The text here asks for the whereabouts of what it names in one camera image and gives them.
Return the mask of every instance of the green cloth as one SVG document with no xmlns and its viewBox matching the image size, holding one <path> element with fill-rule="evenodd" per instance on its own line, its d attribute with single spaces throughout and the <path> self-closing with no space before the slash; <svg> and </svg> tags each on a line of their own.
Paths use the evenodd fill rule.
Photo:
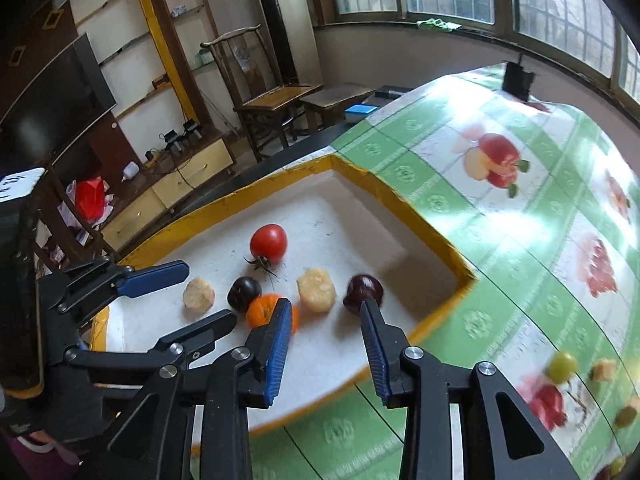
<svg viewBox="0 0 640 480">
<path fill-rule="evenodd" d="M 441 30 L 442 32 L 451 32 L 462 27 L 459 23 L 444 22 L 440 18 L 430 18 L 421 22 L 415 22 L 420 29 L 425 30 Z"/>
</svg>

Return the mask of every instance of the chair leg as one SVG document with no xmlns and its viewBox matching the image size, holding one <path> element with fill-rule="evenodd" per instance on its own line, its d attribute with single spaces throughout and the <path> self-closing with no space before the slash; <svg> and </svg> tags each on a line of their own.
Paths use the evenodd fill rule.
<svg viewBox="0 0 640 480">
<path fill-rule="evenodd" d="M 251 123 L 242 116 L 240 116 L 240 123 L 242 124 L 242 126 L 244 127 L 244 130 L 246 131 L 246 140 L 249 143 L 249 147 L 251 148 L 251 151 L 254 152 L 255 160 L 257 162 L 260 162 L 262 160 L 262 155 L 258 150 L 258 144 L 255 142 Z"/>
</svg>

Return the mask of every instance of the wooden stool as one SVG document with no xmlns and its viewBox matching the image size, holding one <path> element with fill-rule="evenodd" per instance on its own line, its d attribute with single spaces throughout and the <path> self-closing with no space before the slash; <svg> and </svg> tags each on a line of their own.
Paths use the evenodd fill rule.
<svg viewBox="0 0 640 480">
<path fill-rule="evenodd" d="M 344 119 L 344 111 L 347 108 L 362 102 L 373 92 L 373 88 L 356 83 L 345 83 L 300 98 L 300 102 L 305 105 L 309 133 L 314 134 L 318 131 L 316 113 L 320 114 L 322 127 L 328 128 Z"/>
</svg>

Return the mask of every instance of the fruit piece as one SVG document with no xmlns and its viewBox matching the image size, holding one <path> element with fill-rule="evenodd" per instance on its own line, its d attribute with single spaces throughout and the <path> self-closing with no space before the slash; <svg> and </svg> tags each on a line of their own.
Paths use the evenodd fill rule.
<svg viewBox="0 0 640 480">
<path fill-rule="evenodd" d="M 463 165 L 466 174 L 475 180 L 484 180 L 489 176 L 489 158 L 480 148 L 471 148 L 465 153 Z"/>
<path fill-rule="evenodd" d="M 312 312 L 328 312 L 335 303 L 335 287 L 324 269 L 307 269 L 297 280 L 300 301 Z"/>
<path fill-rule="evenodd" d="M 200 276 L 193 278 L 182 293 L 184 306 L 189 310 L 204 314 L 213 305 L 216 293 L 211 284 Z"/>
<path fill-rule="evenodd" d="M 567 382 L 578 369 L 578 361 L 566 350 L 556 352 L 548 362 L 545 375 L 553 384 Z"/>
<path fill-rule="evenodd" d="M 591 369 L 593 381 L 612 381 L 616 374 L 616 362 L 613 359 L 598 359 Z"/>
<path fill-rule="evenodd" d="M 616 476 L 622 473 L 622 470 L 625 468 L 625 465 L 626 465 L 626 456 L 624 455 L 619 456 L 617 459 L 611 462 L 610 464 L 611 476 Z"/>
<path fill-rule="evenodd" d="M 231 289 L 226 295 L 226 300 L 232 308 L 240 312 L 246 312 L 249 304 L 261 294 L 262 287 L 260 283 L 250 276 L 241 276 L 231 285 Z"/>
<path fill-rule="evenodd" d="M 280 298 L 283 296 L 279 294 L 265 294 L 255 298 L 246 311 L 246 322 L 249 328 L 257 328 L 270 322 L 273 310 Z M 291 305 L 291 315 L 291 333 L 293 334 L 298 329 L 298 308 L 293 304 Z"/>
<path fill-rule="evenodd" d="M 287 234 L 277 224 L 264 225 L 251 237 L 249 250 L 254 259 L 247 262 L 271 272 L 269 267 L 278 264 L 287 251 Z"/>
<path fill-rule="evenodd" d="M 631 426 L 638 415 L 638 411 L 640 411 L 640 397 L 633 396 L 616 415 L 616 426 L 619 428 Z"/>
<path fill-rule="evenodd" d="M 546 414 L 549 419 L 560 428 L 566 424 L 566 413 L 564 412 L 564 400 L 562 394 L 552 384 L 544 384 L 535 395 L 536 399 L 544 402 Z"/>
<path fill-rule="evenodd" d="M 513 143 L 499 134 L 483 135 L 478 141 L 478 147 L 499 166 L 508 168 L 520 159 L 520 152 Z"/>
<path fill-rule="evenodd" d="M 376 278 L 368 274 L 356 274 L 349 280 L 347 294 L 342 300 L 342 304 L 349 312 L 357 316 L 364 300 L 376 300 L 378 306 L 382 307 L 384 295 L 382 284 Z"/>
</svg>

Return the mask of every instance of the tomato stem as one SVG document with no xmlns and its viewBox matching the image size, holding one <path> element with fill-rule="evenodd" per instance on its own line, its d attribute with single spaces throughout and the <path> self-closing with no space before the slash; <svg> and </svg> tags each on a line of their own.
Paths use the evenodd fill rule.
<svg viewBox="0 0 640 480">
<path fill-rule="evenodd" d="M 269 274 L 272 274 L 276 278 L 278 277 L 276 273 L 270 269 L 271 262 L 267 259 L 266 256 L 258 256 L 255 260 L 251 261 L 247 260 L 246 258 L 244 260 L 250 265 L 255 265 L 254 270 L 266 270 Z"/>
</svg>

